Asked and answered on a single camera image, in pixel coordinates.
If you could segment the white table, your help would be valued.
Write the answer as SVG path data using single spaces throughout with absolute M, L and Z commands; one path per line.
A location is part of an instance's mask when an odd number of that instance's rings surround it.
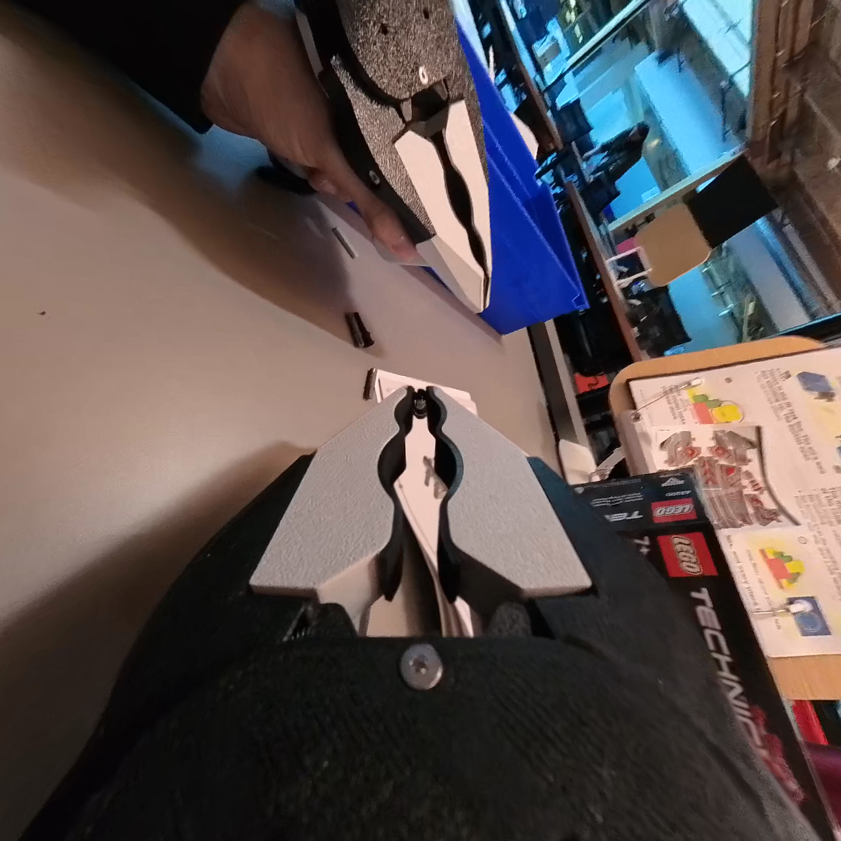
M 630 228 L 638 228 L 647 221 L 650 221 L 651 217 L 656 217 L 661 212 L 682 202 L 690 193 L 693 193 L 700 187 L 704 187 L 739 158 L 743 157 L 745 152 L 745 147 L 740 146 L 720 156 L 714 163 L 700 169 L 694 175 L 685 177 L 678 184 L 667 188 L 655 198 L 650 198 L 642 205 L 639 205 L 633 212 L 629 212 L 625 216 L 621 216 L 611 222 L 607 230 L 612 235 L 616 235 Z

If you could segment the white instruction booklet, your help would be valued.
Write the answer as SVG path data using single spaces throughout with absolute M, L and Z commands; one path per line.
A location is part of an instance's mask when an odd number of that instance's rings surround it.
M 425 418 L 415 418 L 406 438 L 406 468 L 394 489 L 407 522 L 404 563 L 392 601 L 375 602 L 367 615 L 368 636 L 474 636 L 467 603 L 443 594 L 436 555 L 441 502 L 447 486 L 435 469 L 436 443 Z

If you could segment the printed instruction sheet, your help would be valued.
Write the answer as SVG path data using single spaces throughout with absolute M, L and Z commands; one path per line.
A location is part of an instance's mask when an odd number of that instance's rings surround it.
M 629 463 L 657 427 L 761 426 L 767 476 L 798 527 L 715 530 L 770 657 L 840 653 L 839 349 L 630 383 Z

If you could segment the person's left forearm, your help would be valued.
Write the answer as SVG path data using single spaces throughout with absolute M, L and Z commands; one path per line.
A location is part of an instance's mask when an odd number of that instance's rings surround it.
M 198 132 L 237 117 L 247 95 L 310 81 L 297 28 L 261 2 L 20 1 L 26 12 L 106 61 Z

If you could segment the clear bag of toy parts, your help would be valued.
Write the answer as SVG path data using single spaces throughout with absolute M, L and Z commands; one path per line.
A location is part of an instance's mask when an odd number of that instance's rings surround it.
M 656 468 L 693 473 L 717 530 L 802 524 L 768 479 L 761 426 L 657 427 L 651 458 Z

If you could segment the person's left hand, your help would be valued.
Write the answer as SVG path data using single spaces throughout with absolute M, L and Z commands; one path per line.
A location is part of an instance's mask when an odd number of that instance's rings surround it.
M 297 24 L 286 13 L 256 3 L 239 8 L 216 47 L 200 100 L 213 124 L 297 166 L 318 194 L 355 205 L 373 240 L 398 261 L 419 258 L 396 215 L 346 161 Z

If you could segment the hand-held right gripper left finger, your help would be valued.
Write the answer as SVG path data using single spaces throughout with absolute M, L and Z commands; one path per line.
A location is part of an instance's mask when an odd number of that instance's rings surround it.
M 256 594 L 338 604 L 363 636 L 415 635 L 415 530 L 395 491 L 415 390 L 313 453 L 250 578 Z

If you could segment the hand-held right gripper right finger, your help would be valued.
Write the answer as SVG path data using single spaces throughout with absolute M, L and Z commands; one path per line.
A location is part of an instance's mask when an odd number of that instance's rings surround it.
M 426 390 L 440 508 L 438 577 L 450 602 L 495 609 L 584 593 L 592 580 L 527 454 L 441 389 Z

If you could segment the blue plastic bin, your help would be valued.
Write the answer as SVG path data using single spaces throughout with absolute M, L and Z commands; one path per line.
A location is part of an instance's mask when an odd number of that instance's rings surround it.
M 501 335 L 589 306 L 549 187 L 484 61 L 457 25 L 483 120 L 489 168 L 492 277 L 480 314 Z

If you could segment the black toy set box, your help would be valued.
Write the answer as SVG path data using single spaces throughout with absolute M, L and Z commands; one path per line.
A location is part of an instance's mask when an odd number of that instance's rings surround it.
M 839 839 L 825 789 L 754 634 L 694 474 L 670 470 L 573 490 L 665 578 L 691 616 L 748 744 L 816 834 Z

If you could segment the grey desk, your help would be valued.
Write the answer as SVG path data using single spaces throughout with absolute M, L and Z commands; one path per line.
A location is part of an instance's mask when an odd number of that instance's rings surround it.
M 529 335 L 498 336 L 350 211 L 256 176 L 2 5 L 2 839 L 88 741 L 174 579 L 381 367 L 468 392 L 558 469 Z M 338 226 L 357 251 L 334 237 Z M 355 348 L 345 313 L 375 344 Z

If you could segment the black panel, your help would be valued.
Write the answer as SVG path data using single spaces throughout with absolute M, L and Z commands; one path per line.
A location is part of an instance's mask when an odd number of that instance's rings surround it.
M 773 213 L 779 204 L 744 155 L 736 158 L 685 204 L 711 249 Z

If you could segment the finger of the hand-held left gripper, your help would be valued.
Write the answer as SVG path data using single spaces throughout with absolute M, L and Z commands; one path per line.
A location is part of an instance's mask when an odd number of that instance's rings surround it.
M 489 192 L 478 141 L 466 105 L 449 105 L 446 121 L 447 192 L 467 237 L 469 251 L 491 278 Z
M 446 121 L 447 112 L 439 112 L 411 124 L 394 147 L 429 220 L 429 233 L 416 247 L 420 257 L 468 310 L 482 313 L 491 279 L 484 279 L 472 258 L 447 192 Z

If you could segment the brown cardboard panel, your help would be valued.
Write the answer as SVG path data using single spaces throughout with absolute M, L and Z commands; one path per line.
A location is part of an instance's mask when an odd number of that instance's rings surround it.
M 635 235 L 649 267 L 648 281 L 655 288 L 698 268 L 712 247 L 685 203 L 674 205 L 642 226 Z

